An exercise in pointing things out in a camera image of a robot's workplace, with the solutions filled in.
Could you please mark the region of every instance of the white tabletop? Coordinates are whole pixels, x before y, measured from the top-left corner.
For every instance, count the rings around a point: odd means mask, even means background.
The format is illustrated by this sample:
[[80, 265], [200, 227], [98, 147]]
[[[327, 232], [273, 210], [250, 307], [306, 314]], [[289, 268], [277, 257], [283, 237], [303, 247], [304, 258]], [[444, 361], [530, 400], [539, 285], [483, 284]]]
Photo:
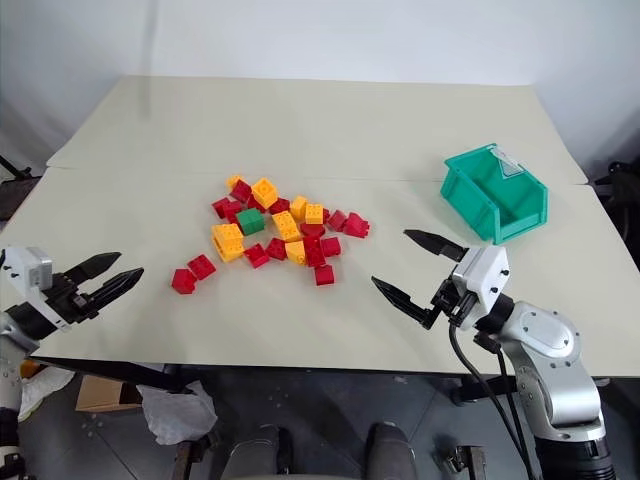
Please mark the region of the white tabletop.
[[[39, 355], [216, 365], [269, 365], [459, 373], [447, 322], [423, 330], [395, 310], [372, 274], [426, 302], [453, 263], [402, 234], [421, 228], [463, 245], [475, 234], [439, 195], [435, 181], [295, 179], [272, 176], [286, 197], [304, 194], [327, 207], [361, 213], [366, 239], [340, 234], [333, 286], [316, 287], [311, 269], [289, 261], [253, 270], [242, 258], [223, 264], [210, 242], [219, 220], [209, 204], [225, 175], [49, 169], [0, 234], [0, 245], [38, 245], [64, 270], [98, 252], [118, 250], [113, 272], [143, 266], [140, 283], [95, 320], [47, 338]], [[578, 326], [594, 376], [638, 374], [640, 274], [592, 189], [553, 185], [549, 221], [506, 244], [512, 276], [505, 293], [557, 309]], [[268, 233], [245, 240], [265, 242]], [[175, 268], [205, 253], [218, 271], [193, 295], [174, 292]], [[17, 300], [0, 282], [3, 309]], [[461, 334], [478, 368], [495, 358]]]
[[124, 78], [49, 165], [442, 180], [493, 142], [546, 185], [587, 181], [531, 87], [315, 80]]

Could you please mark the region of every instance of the green plastic bin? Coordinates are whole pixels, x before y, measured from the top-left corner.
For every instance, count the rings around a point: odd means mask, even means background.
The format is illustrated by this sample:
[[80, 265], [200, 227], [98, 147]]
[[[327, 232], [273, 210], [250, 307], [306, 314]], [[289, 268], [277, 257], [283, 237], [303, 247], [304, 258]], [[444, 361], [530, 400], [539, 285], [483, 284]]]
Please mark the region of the green plastic bin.
[[547, 187], [495, 143], [445, 163], [440, 193], [483, 240], [498, 245], [547, 221]]

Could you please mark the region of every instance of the gray floor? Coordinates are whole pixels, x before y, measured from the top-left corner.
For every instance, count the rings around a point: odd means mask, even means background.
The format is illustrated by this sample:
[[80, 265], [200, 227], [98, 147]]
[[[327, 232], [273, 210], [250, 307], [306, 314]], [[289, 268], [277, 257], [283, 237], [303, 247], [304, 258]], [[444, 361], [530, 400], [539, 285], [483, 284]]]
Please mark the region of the gray floor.
[[[21, 424], [30, 473], [41, 480], [169, 479], [175, 448], [155, 443], [141, 411], [75, 412], [78, 380]], [[460, 443], [485, 447], [488, 478], [524, 479], [493, 407], [486, 401], [453, 406], [442, 393], [451, 382], [426, 375], [223, 369], [210, 375], [206, 387], [234, 435], [264, 423], [287, 427], [297, 472], [359, 478], [369, 427], [391, 420], [410, 437], [420, 478], [467, 478], [450, 477], [433, 460], [437, 445]], [[608, 406], [604, 411], [619, 477], [640, 478], [634, 429]], [[209, 454], [191, 478], [217, 478], [213, 460]]]

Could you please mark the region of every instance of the pile of blocks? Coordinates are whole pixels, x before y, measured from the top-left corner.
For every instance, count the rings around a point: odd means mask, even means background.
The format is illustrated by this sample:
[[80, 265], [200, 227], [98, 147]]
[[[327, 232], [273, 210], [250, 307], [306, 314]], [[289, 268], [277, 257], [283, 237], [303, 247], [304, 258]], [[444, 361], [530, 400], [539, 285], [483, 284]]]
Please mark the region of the pile of blocks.
[[[272, 258], [280, 261], [288, 258], [313, 268], [316, 285], [329, 285], [335, 283], [335, 277], [327, 258], [340, 255], [342, 248], [338, 237], [323, 237], [325, 226], [353, 237], [365, 238], [369, 234], [369, 222], [357, 213], [345, 215], [340, 210], [331, 213], [322, 204], [309, 203], [303, 196], [289, 202], [278, 196], [278, 189], [266, 178], [249, 185], [242, 176], [234, 175], [226, 183], [234, 200], [225, 196], [211, 204], [218, 218], [228, 222], [211, 227], [211, 242], [224, 262], [244, 255], [253, 268], [259, 268]], [[271, 215], [280, 238], [271, 239], [266, 248], [260, 243], [245, 248], [245, 237], [265, 229], [267, 214]], [[203, 258], [210, 267], [204, 266], [197, 272], [200, 263], [205, 265]], [[193, 293], [197, 280], [215, 272], [204, 255], [196, 257], [188, 266], [191, 270], [176, 270], [171, 284], [182, 294]]]

